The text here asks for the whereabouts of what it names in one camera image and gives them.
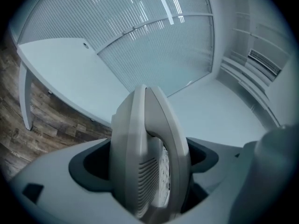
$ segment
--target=curved desk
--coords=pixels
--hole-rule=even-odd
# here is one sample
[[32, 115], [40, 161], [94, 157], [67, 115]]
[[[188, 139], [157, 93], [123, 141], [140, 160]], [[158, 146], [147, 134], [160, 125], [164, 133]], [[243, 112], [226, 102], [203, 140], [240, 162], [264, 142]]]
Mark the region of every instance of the curved desk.
[[30, 87], [33, 75], [66, 104], [111, 126], [111, 116], [128, 90], [82, 38], [57, 38], [19, 45], [19, 96], [25, 126], [32, 127]]

